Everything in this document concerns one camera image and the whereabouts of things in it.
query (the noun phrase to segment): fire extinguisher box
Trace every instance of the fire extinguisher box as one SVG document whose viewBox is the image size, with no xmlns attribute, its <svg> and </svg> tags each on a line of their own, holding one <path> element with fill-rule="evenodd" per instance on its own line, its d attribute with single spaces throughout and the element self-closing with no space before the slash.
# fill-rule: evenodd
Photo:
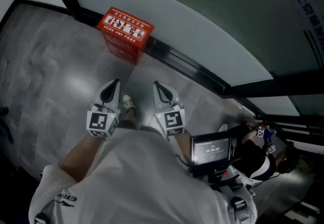
<svg viewBox="0 0 324 224">
<path fill-rule="evenodd" d="M 97 25 L 115 56 L 137 65 L 154 26 L 111 7 Z"/>
</svg>

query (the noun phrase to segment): display screen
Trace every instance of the display screen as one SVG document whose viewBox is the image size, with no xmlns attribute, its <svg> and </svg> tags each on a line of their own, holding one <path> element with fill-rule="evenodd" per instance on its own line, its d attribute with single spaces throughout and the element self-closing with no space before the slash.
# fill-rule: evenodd
<svg viewBox="0 0 324 224">
<path fill-rule="evenodd" d="M 229 138 L 194 144 L 193 161 L 195 165 L 228 158 Z"/>
</svg>

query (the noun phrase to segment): white t-shirt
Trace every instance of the white t-shirt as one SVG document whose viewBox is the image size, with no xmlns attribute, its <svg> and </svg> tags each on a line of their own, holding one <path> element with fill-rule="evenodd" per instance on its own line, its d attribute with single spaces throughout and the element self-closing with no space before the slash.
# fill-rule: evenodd
<svg viewBox="0 0 324 224">
<path fill-rule="evenodd" d="M 256 208 L 246 189 L 241 196 Z M 192 178 L 170 144 L 155 133 L 116 129 L 79 183 L 46 166 L 29 209 L 29 221 L 49 212 L 51 223 L 230 223 L 222 193 Z"/>
</svg>

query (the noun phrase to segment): white sneaker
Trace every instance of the white sneaker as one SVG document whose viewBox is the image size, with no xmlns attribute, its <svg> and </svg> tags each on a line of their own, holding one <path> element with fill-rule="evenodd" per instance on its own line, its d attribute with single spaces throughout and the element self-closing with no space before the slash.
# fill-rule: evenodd
<svg viewBox="0 0 324 224">
<path fill-rule="evenodd" d="M 128 112 L 131 108 L 133 108 L 133 110 L 135 110 L 135 106 L 133 104 L 133 99 L 131 98 L 131 96 L 128 93 L 125 93 L 123 95 L 123 106 L 124 106 L 126 112 Z"/>
<path fill-rule="evenodd" d="M 223 125 L 219 128 L 218 132 L 225 132 L 225 131 L 227 131 L 227 130 L 228 130 L 228 125 L 227 125 L 227 124 L 223 124 Z"/>
</svg>

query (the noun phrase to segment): floor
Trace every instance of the floor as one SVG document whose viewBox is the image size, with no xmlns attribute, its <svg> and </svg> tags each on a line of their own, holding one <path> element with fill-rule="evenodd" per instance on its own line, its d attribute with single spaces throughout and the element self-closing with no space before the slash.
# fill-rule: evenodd
<svg viewBox="0 0 324 224">
<path fill-rule="evenodd" d="M 86 134 L 86 114 L 95 91 L 119 78 L 133 95 L 138 125 L 154 125 L 154 81 L 178 90 L 192 135 L 234 126 L 251 114 L 187 77 L 144 55 L 134 67 L 114 57 L 100 31 L 51 10 L 19 4 L 0 32 L 0 106 L 14 144 L 0 140 L 16 166 L 39 179 L 59 164 Z"/>
</svg>

